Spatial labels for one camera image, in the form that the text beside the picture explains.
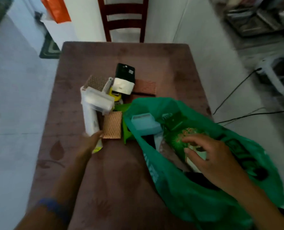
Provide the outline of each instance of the green pouch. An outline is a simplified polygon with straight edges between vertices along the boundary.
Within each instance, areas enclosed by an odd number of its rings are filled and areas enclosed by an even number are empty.
[[[133,115],[151,113],[157,121],[166,114],[181,112],[210,137],[224,141],[239,156],[248,152],[254,164],[266,170],[266,176],[257,177],[248,172],[251,180],[261,187],[276,206],[284,204],[284,191],[277,169],[264,149],[257,143],[212,122],[181,101],[172,98],[138,98],[124,112],[124,121],[136,138],[159,195],[173,214],[194,222],[203,229],[247,229],[251,217],[238,202],[222,190],[211,190],[190,181],[173,163],[150,146],[131,123]]]

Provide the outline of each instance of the chair backrest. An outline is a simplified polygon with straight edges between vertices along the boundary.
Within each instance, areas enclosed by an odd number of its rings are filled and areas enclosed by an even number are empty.
[[[107,42],[111,42],[110,30],[120,28],[141,28],[140,42],[144,42],[148,0],[143,0],[143,4],[119,3],[107,5],[105,5],[104,0],[98,0],[98,4],[101,11]],[[113,14],[141,14],[142,19],[120,19],[108,21],[107,15]]]

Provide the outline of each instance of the bracelet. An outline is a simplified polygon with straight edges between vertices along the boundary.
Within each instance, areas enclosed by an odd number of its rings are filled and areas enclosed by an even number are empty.
[[[59,204],[53,198],[42,198],[38,205],[45,206],[49,212],[53,212],[56,216],[63,221],[63,223],[67,226],[71,221],[70,214],[68,210],[61,204]]]

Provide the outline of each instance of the brown tablecloth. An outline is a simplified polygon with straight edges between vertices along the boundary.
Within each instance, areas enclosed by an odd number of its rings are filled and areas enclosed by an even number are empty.
[[[186,44],[66,42],[38,155],[28,208],[52,189],[73,161],[84,131],[79,88],[87,78],[114,77],[117,63],[135,67],[136,78],[155,81],[157,96],[182,100],[210,115]],[[103,140],[91,158],[79,190],[70,230],[192,229],[175,217],[151,180],[136,141]]]

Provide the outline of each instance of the person's right hand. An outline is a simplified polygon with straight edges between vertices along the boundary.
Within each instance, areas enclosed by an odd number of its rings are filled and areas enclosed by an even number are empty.
[[[194,150],[185,148],[185,153],[203,175],[229,195],[237,196],[242,188],[252,183],[224,142],[202,134],[184,137],[182,141],[195,143],[207,151],[207,159],[203,160]]]

